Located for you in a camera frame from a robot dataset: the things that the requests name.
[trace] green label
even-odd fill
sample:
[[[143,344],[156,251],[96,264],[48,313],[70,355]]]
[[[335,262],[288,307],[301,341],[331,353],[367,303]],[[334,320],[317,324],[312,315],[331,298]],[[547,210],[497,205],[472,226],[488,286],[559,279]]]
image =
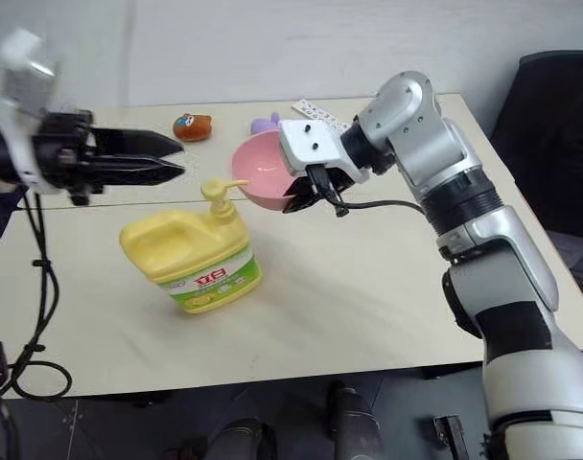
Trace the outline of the green label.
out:
[[[251,284],[260,276],[249,246],[198,273],[162,283],[183,308],[198,308],[217,302]]]

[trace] white table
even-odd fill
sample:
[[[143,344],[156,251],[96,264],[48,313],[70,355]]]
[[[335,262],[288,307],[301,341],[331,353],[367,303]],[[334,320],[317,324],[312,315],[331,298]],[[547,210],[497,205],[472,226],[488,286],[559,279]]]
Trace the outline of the white table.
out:
[[[501,197],[517,208],[543,251],[560,289],[558,322],[583,348],[582,294],[511,176],[469,120],[461,99],[444,98],[449,99],[452,103],[444,103],[448,115],[466,131]],[[348,113],[359,106],[356,101],[336,104],[353,106]],[[227,107],[245,113],[236,104]],[[126,118],[133,118],[134,112],[169,110],[132,109]],[[142,127],[149,127],[146,121]],[[214,157],[214,166],[205,162],[200,178],[222,173],[218,168],[225,161],[219,161]],[[363,192],[365,197],[409,197],[399,174],[392,172],[382,179],[386,179],[383,185]],[[171,199],[168,195],[182,197],[181,191],[186,190],[190,196],[197,189],[197,184],[179,181],[165,195],[158,195],[157,189],[146,190],[165,201]],[[409,209],[381,208],[337,219],[324,203],[282,215],[238,200],[265,271],[264,281],[229,306],[188,315],[145,280],[126,259],[117,239],[128,222],[173,207],[202,210],[206,205],[122,205],[132,197],[131,192],[119,189],[117,196],[103,196],[101,203],[117,200],[109,203],[117,206],[46,212],[50,258],[61,284],[61,300],[42,337],[47,350],[38,357],[70,370],[74,377],[71,395],[481,359],[481,342],[456,326],[441,292],[440,279],[447,264],[436,251],[434,233],[423,217]],[[30,337],[35,321],[39,272],[30,265],[35,257],[26,217],[14,213],[0,241],[0,336],[10,361]],[[36,393],[52,393],[57,383],[47,370],[30,370],[23,379],[26,389]]]
[[[484,154],[485,169],[491,177],[513,180],[500,158],[492,154],[490,144],[473,118],[468,107],[458,94],[438,97],[445,116],[458,122],[471,143]],[[369,102],[368,99],[315,101],[315,103],[340,120],[351,122]],[[211,138],[184,144],[185,151],[168,157],[186,168],[186,173],[158,187],[108,187],[104,195],[93,195],[91,205],[172,203],[200,201],[199,183],[215,176],[231,177],[230,162],[234,151],[250,135],[250,123],[255,118],[269,118],[277,111],[282,118],[302,118],[292,109],[293,102],[269,103],[214,103],[195,105],[165,105],[134,107],[129,109],[95,110],[96,123],[100,127],[127,127],[149,129],[175,138],[173,122],[184,113],[211,115],[213,133]],[[373,177],[370,181],[354,186],[346,196],[412,199],[408,187],[397,173]],[[232,191],[232,198],[244,198],[239,191]],[[51,208],[72,207],[68,194],[46,196],[45,206]]]

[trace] white wall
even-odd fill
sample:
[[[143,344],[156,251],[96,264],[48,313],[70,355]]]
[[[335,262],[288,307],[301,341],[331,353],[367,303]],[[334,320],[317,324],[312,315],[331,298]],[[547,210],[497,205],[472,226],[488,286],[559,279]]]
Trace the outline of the white wall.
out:
[[[0,0],[0,39],[19,25],[84,107],[366,96],[417,69],[486,130],[519,57],[583,49],[576,0]]]

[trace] pink bowl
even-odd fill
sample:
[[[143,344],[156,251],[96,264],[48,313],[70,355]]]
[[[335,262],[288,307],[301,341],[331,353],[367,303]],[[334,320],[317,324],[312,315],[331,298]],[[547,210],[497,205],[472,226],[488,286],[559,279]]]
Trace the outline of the pink bowl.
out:
[[[293,177],[283,161],[278,129],[251,136],[234,152],[232,176],[249,181],[240,189],[258,206],[272,211],[285,209],[291,198],[283,194]]]

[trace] pump nozzle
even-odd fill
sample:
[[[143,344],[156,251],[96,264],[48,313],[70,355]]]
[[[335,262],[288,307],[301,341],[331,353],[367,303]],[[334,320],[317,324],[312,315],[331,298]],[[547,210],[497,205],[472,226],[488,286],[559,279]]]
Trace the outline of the pump nozzle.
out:
[[[226,181],[219,178],[209,179],[202,184],[200,190],[202,192],[202,196],[204,196],[204,199],[217,203],[219,201],[225,200],[227,189],[238,187],[239,185],[246,185],[248,183],[248,180]]]

